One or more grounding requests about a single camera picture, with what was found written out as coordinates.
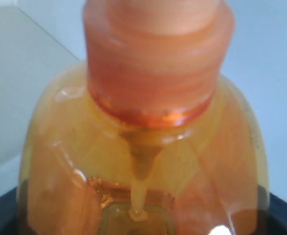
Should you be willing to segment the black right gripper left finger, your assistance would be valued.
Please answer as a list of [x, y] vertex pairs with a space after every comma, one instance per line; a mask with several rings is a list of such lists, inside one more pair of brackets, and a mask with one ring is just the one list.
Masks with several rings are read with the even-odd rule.
[[17, 235], [17, 188], [0, 196], [0, 235]]

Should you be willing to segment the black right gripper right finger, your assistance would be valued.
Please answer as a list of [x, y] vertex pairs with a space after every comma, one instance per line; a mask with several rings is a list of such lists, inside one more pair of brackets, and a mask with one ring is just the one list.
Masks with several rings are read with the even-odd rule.
[[268, 235], [287, 235], [287, 202], [270, 194]]

